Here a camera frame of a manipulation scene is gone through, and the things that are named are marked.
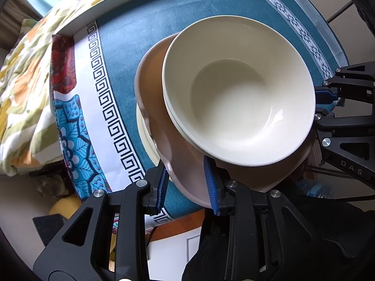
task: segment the black cable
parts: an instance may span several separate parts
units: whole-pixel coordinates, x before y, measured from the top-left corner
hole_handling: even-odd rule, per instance
[[[327,20],[327,23],[331,23],[333,20],[335,20],[338,16],[340,16],[344,11],[346,11],[353,4],[354,4],[353,1],[346,3],[337,13],[335,13],[331,18]]]
[[[147,241],[146,241],[146,247],[149,246],[149,243],[151,242],[151,238],[152,238],[152,235],[154,234],[155,230],[157,229],[157,226],[155,226],[151,232],[150,232],[150,235],[149,237],[147,238]]]
[[[371,200],[375,200],[375,194],[371,196],[345,197],[343,199],[334,199],[334,200],[343,201],[343,202],[371,201]]]
[[[318,174],[324,174],[324,175],[330,175],[330,176],[335,176],[335,177],[354,179],[354,177],[348,175],[345,172],[336,171],[336,170],[327,169],[327,168],[322,168],[322,167],[315,167],[315,166],[307,165],[306,170],[310,171],[310,172],[313,172],[313,173],[318,173]]]

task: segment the teal tablecloth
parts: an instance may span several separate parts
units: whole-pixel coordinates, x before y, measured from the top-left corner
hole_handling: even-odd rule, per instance
[[[132,0],[117,7],[74,36],[77,81],[78,76],[82,76],[87,83],[94,83],[95,92],[77,91],[77,95],[69,100],[55,97],[54,101],[60,111],[57,123],[66,138],[71,139],[73,144],[80,142],[80,138],[90,144],[89,150],[79,152],[76,148],[69,148],[66,142],[64,152],[71,166],[74,165],[73,155],[80,156],[79,161],[86,159],[88,162],[83,171],[71,169],[73,183],[82,199],[98,188],[118,190],[121,185],[143,178],[145,171],[153,166],[136,124],[134,76],[138,64],[159,40],[197,20],[215,15],[252,18],[281,33],[303,57],[315,85],[321,85],[323,80],[330,78],[335,68],[348,64],[333,32],[308,0]],[[96,100],[100,104],[97,105],[99,111],[95,120],[87,105],[85,107],[87,97],[91,98],[87,102],[94,103]],[[66,112],[70,105],[73,109],[74,103],[79,105],[76,108],[79,115]],[[78,129],[84,129],[84,133],[69,129],[75,119]],[[90,129],[89,122],[97,128]],[[109,132],[112,140],[107,147],[95,146],[101,142],[99,139],[102,137],[95,132],[100,131],[101,126]],[[106,172],[108,161],[121,162],[122,167],[119,168],[124,170],[117,171],[124,171],[126,176],[116,178],[113,174],[116,168]],[[198,209],[199,206],[187,200],[170,183],[160,221],[178,218]]]

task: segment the zipper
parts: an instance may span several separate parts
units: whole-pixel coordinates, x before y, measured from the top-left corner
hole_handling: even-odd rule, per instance
[[[343,256],[344,256],[345,258],[353,259],[353,258],[356,258],[356,257],[357,257],[356,255],[349,255],[349,254],[347,254],[347,253],[345,252],[344,246],[342,246],[341,243],[339,243],[339,242],[337,242],[337,241],[335,241],[335,240],[332,240],[332,239],[327,239],[327,238],[325,238],[325,237],[322,237],[322,239],[325,240],[325,241],[327,241],[327,242],[330,242],[330,243],[334,243],[334,244],[336,244],[336,245],[340,248],[340,250],[341,250],[341,252],[342,252],[342,254],[343,254]]]

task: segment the cream ceramic bowl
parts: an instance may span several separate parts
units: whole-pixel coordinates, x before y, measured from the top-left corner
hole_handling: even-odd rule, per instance
[[[306,139],[315,92],[297,50],[267,25],[216,16],[185,28],[164,58],[167,111],[180,134],[239,166],[276,163]]]

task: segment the metal screw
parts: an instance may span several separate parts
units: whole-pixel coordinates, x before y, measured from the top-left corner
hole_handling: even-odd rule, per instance
[[[331,140],[329,138],[325,138],[322,140],[323,147],[328,147],[331,144]]]
[[[281,197],[281,192],[278,190],[271,190],[272,197]]]
[[[104,190],[103,189],[98,189],[94,191],[94,197],[101,197],[104,195]]]
[[[229,187],[231,188],[235,188],[238,186],[238,183],[236,181],[228,181],[228,183],[226,183]]]
[[[140,179],[136,182],[138,187],[145,187],[147,185],[147,181],[145,179]]]

